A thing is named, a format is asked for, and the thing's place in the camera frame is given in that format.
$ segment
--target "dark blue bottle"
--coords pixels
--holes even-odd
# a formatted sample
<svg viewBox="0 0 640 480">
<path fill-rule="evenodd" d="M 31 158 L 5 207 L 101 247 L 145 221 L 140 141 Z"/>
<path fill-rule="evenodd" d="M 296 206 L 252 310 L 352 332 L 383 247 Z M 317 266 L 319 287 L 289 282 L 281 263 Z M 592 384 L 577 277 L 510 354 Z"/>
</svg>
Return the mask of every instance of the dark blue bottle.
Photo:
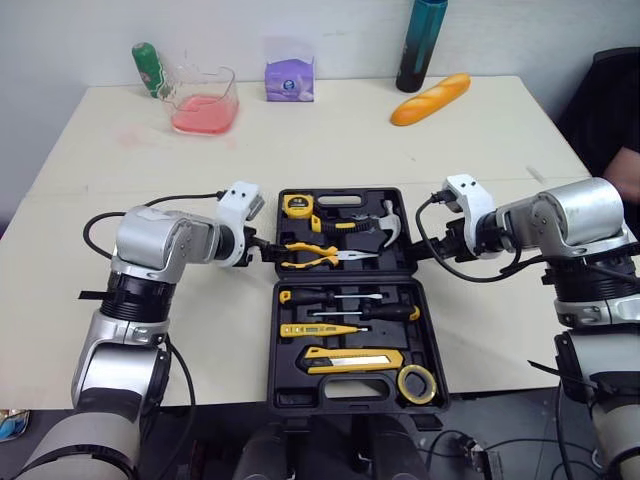
<svg viewBox="0 0 640 480">
<path fill-rule="evenodd" d="M 403 92 L 422 87 L 446 10 L 447 0 L 415 0 L 396 77 L 396 87 Z"/>
</svg>

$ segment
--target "black toolbox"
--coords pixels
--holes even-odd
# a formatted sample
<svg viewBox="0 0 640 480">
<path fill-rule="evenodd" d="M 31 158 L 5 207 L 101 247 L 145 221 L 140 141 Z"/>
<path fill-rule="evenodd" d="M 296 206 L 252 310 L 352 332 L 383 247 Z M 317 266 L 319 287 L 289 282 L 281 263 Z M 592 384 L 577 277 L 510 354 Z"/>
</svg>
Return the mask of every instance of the black toolbox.
<svg viewBox="0 0 640 480">
<path fill-rule="evenodd" d="M 356 216 L 384 217 L 384 201 L 391 200 L 393 212 L 401 219 L 397 240 L 383 249 L 390 232 L 369 230 L 354 233 L 325 234 L 311 230 L 311 221 L 290 218 L 283 210 L 285 196 L 310 195 L 313 211 L 325 221 L 348 221 Z M 342 261 L 337 266 L 321 264 L 308 269 L 287 269 L 276 263 L 280 281 L 273 292 L 271 349 L 269 358 L 268 403 L 278 415 L 307 417 L 327 414 L 399 414 L 416 418 L 446 409 L 449 392 L 440 361 L 435 332 L 420 282 L 411 277 L 417 262 L 407 258 L 411 245 L 402 195 L 396 188 L 372 189 L 301 189 L 284 190 L 278 200 L 276 243 L 305 242 L 339 250 L 379 253 L 378 257 Z M 292 252 L 294 263 L 318 258 L 309 252 Z M 283 291 L 304 288 L 330 291 L 336 295 L 382 294 L 382 300 L 345 298 L 329 303 L 290 306 L 282 304 Z M 400 302 L 415 305 L 420 316 L 415 321 L 361 320 L 357 316 L 313 317 L 319 311 L 354 311 L 365 306 Z M 280 325 L 295 323 L 335 323 L 369 327 L 366 332 L 336 336 L 302 336 L 283 338 Z M 403 366 L 417 364 L 434 377 L 437 391 L 433 399 L 418 405 L 400 394 L 397 376 L 400 369 L 353 373 L 309 374 L 301 366 L 302 356 L 310 347 L 325 349 L 386 348 L 398 349 Z"/>
</svg>

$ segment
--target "pliers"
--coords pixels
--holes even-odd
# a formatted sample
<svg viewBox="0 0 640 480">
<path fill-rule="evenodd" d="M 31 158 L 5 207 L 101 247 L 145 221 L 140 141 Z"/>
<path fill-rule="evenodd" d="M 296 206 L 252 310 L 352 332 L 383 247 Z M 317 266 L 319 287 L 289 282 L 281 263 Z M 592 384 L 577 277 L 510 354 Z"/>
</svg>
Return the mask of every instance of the pliers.
<svg viewBox="0 0 640 480">
<path fill-rule="evenodd" d="M 323 263 L 329 263 L 331 266 L 337 266 L 340 261 L 345 260 L 362 260 L 363 258 L 377 257 L 377 253 L 360 252 L 358 250 L 338 250 L 336 247 L 323 248 L 318 245 L 312 245 L 304 242 L 289 243 L 283 245 L 288 252 L 311 252 L 320 255 L 320 258 L 305 263 L 282 262 L 283 268 L 311 268 Z"/>
</svg>

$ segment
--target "purple tissue box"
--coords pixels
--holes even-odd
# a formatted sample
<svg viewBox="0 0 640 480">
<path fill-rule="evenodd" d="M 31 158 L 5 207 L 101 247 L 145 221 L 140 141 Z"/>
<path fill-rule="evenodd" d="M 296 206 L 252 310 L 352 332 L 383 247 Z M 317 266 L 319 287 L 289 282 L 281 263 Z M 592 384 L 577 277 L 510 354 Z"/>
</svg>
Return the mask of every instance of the purple tissue box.
<svg viewBox="0 0 640 480">
<path fill-rule="evenodd" d="M 267 63 L 264 85 L 268 102 L 313 102 L 313 62 Z"/>
</svg>

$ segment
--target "table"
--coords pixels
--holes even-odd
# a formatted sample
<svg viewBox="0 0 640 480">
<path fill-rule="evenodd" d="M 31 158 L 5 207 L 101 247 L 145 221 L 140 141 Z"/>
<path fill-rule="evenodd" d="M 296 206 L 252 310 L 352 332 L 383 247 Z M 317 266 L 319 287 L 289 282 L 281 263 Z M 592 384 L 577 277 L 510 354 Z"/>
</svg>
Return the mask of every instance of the table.
<svg viewBox="0 0 640 480">
<path fill-rule="evenodd" d="M 434 84 L 429 78 L 425 86 Z M 424 121 L 398 128 L 388 117 L 405 95 L 391 79 L 317 82 L 313 104 L 267 103 L 260 83 L 238 85 L 240 111 L 220 137 L 171 131 L 163 105 L 141 87 L 89 88 L 0 241 L 0 405 L 66 408 L 70 382 L 109 264 L 86 248 L 91 216 L 163 195 L 226 188 L 243 179 L 262 186 L 266 205 L 252 225 L 275 235 L 283 188 L 397 186 L 410 217 L 442 180 L 470 173 L 496 204 L 588 176 L 569 145 L 517 77 L 474 77 L 468 93 Z M 212 216 L 214 201 L 178 201 L 172 209 Z M 429 234 L 454 218 L 425 214 Z M 413 221 L 412 238 L 418 239 Z M 110 249 L 116 222 L 96 226 Z M 474 262 L 489 275 L 507 261 Z M 561 331 L 554 291 L 541 265 L 504 282 L 468 284 L 433 261 L 416 274 L 430 303 L 452 392 L 551 386 L 527 364 L 553 364 Z M 194 377 L 198 402 L 266 398 L 272 264 L 221 270 L 189 266 L 171 310 L 171 335 Z M 166 405 L 187 402 L 172 372 Z"/>
</svg>

